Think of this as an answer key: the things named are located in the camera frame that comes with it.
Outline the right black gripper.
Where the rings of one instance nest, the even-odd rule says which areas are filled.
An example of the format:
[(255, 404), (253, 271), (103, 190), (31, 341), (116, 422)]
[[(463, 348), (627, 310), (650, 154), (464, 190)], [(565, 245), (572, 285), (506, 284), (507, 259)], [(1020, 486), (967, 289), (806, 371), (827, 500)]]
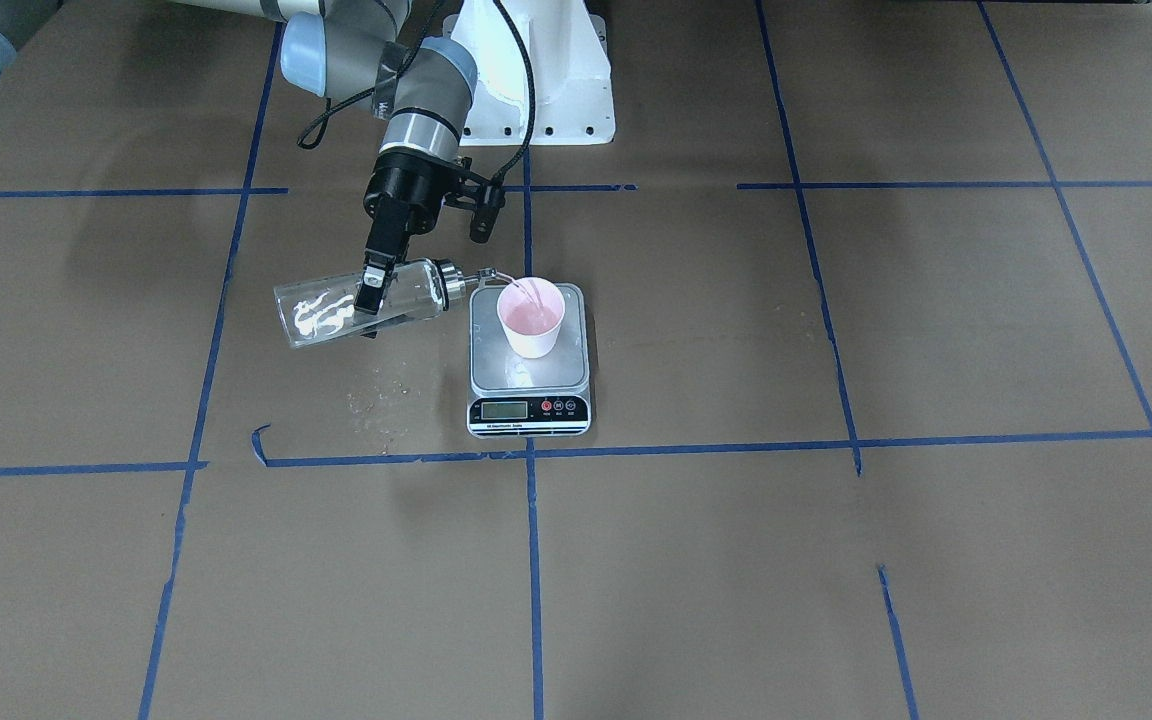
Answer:
[(471, 211), (468, 236), (485, 243), (505, 205), (503, 184), (475, 173), (470, 158), (447, 161), (416, 149), (380, 152), (364, 197), (372, 223), (355, 296), (358, 313), (380, 313), (394, 265), (406, 259), (415, 234), (433, 232), (442, 209)]

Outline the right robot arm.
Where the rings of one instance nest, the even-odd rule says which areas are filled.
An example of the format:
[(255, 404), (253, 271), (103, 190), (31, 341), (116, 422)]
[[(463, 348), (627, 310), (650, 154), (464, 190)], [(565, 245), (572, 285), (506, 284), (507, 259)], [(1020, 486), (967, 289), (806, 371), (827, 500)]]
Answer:
[(391, 313), (401, 270), (444, 309), (450, 263), (411, 243), (445, 210), (490, 237), (506, 170), (462, 145), (477, 61), (414, 32), (411, 1), (0, 1), (0, 229), (35, 232), (81, 281), (218, 268), (260, 197), (308, 177), (291, 152), (378, 115), (362, 266), (338, 310)]

